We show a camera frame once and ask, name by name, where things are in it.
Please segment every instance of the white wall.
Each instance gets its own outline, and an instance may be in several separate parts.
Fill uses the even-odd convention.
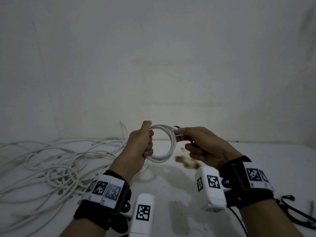
[[[59,137],[26,0],[0,0],[0,143]]]
[[[119,120],[131,131],[150,119],[231,141],[314,143],[312,4],[33,0],[57,129],[105,137]]]

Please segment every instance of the forearm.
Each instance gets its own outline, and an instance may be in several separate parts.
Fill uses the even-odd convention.
[[[82,218],[71,221],[59,237],[104,237],[105,234],[105,229]]]
[[[303,237],[273,199],[245,206],[239,211],[250,237]]]

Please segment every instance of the person's left hand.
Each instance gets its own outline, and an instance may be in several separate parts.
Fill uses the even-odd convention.
[[[154,132],[149,130],[150,125],[151,121],[144,121],[139,130],[130,133],[124,150],[109,168],[122,176],[128,183],[144,165],[145,156],[154,153],[152,149]]]

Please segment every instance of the person's right hand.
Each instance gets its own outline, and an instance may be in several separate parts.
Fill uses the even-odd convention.
[[[185,127],[174,132],[177,142],[189,140],[186,137],[188,135],[197,144],[197,147],[192,146],[191,143],[185,145],[192,159],[200,160],[216,169],[230,160],[242,157],[242,154],[231,144],[205,127]]]

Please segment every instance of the white tracking device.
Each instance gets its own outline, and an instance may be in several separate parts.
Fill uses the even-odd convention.
[[[142,193],[134,205],[129,237],[150,237],[154,220],[155,196]]]
[[[200,207],[204,211],[218,212],[226,209],[226,198],[219,172],[213,167],[203,166],[195,173]]]

